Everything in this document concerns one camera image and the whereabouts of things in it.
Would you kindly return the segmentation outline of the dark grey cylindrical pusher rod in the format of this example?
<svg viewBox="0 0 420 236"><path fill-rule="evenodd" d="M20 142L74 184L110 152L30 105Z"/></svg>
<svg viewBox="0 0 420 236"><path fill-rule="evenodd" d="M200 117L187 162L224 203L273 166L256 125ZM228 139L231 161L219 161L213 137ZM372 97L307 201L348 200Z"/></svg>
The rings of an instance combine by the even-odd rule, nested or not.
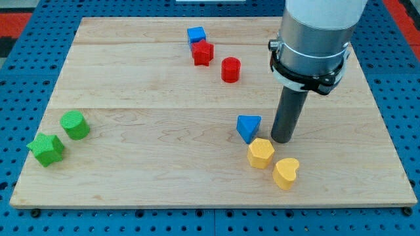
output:
<svg viewBox="0 0 420 236"><path fill-rule="evenodd" d="M277 143L290 141L308 92L298 92L290 88L282 89L276 116L271 130L271 137Z"/></svg>

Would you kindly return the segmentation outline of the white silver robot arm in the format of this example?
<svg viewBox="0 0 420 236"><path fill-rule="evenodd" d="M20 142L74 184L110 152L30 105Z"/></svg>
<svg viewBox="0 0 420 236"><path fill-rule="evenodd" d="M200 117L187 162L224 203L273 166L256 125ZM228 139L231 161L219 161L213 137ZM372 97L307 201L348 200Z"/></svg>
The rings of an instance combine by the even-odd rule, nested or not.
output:
<svg viewBox="0 0 420 236"><path fill-rule="evenodd" d="M350 39L367 0L289 0L277 37L268 42L270 69L283 86L271 130L290 141L308 92L328 95L345 74Z"/></svg>

